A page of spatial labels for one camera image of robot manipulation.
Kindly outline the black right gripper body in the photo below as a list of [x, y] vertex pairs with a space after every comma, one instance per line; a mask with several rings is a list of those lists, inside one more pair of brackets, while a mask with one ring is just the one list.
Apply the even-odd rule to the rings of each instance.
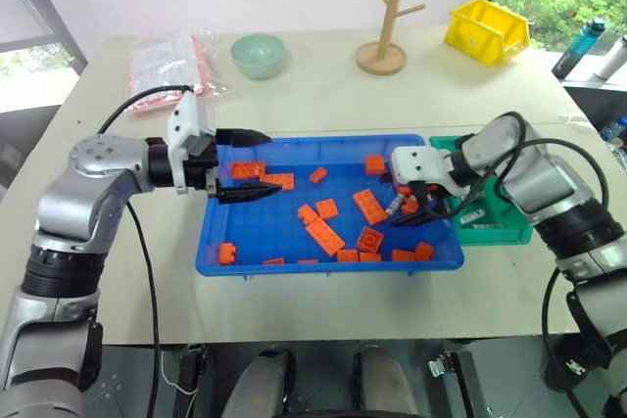
[[427, 184], [424, 181], [410, 182], [409, 187], [423, 212], [434, 218], [451, 217], [447, 205], [447, 199], [451, 194], [444, 187], [438, 184]]

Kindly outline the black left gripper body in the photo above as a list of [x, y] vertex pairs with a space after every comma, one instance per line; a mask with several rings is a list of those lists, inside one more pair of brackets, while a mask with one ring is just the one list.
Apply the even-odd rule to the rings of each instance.
[[225, 199], [226, 192], [218, 179], [218, 146], [231, 143], [231, 131], [218, 129], [216, 135], [192, 136], [186, 144], [187, 160], [183, 163], [185, 183], [205, 190], [209, 197]]

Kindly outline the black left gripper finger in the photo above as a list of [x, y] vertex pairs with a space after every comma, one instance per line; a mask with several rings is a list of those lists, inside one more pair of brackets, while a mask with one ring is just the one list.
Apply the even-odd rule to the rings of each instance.
[[220, 204], [240, 204], [256, 201], [280, 192], [280, 184], [246, 182], [239, 186], [217, 187], [216, 199]]
[[253, 129], [222, 128], [217, 131], [217, 143], [221, 146], [254, 147], [270, 141], [269, 136]]

